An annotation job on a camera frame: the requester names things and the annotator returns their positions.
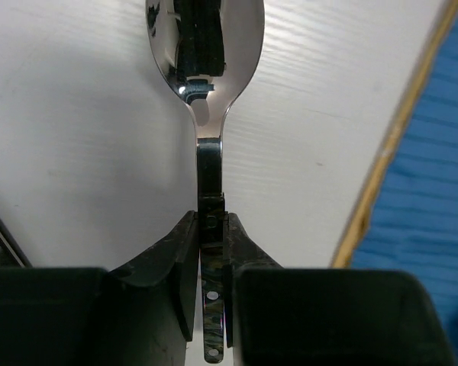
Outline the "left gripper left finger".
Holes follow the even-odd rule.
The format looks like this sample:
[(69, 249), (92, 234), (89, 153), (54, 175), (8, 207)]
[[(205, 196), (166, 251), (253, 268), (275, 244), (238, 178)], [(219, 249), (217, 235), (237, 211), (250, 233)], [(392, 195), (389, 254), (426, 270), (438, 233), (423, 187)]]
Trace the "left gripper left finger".
[(0, 365), (182, 365), (197, 277), (192, 211), (113, 271), (0, 269)]

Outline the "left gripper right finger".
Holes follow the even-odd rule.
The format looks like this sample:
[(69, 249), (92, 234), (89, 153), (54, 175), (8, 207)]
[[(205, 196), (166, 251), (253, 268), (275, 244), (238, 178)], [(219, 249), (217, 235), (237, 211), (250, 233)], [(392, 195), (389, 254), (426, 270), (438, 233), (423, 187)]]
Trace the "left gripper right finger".
[(224, 315), (236, 365), (454, 365), (432, 300), (396, 270), (283, 268), (224, 221)]

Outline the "blue Pikachu placemat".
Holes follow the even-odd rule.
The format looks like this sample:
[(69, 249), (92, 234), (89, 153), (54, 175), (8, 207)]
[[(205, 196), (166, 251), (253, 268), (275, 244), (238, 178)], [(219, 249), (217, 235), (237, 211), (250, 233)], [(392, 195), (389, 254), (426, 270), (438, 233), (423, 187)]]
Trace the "blue Pikachu placemat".
[(458, 364), (458, 1), (440, 15), (332, 265), (415, 275)]

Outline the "silver spoon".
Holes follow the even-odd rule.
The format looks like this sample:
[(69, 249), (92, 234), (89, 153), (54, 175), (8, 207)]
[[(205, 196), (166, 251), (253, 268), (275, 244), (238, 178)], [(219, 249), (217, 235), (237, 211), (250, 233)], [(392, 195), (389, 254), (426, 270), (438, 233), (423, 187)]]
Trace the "silver spoon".
[(223, 130), (259, 64), (262, 1), (147, 1), (150, 48), (166, 84), (195, 128), (204, 359), (224, 358)]

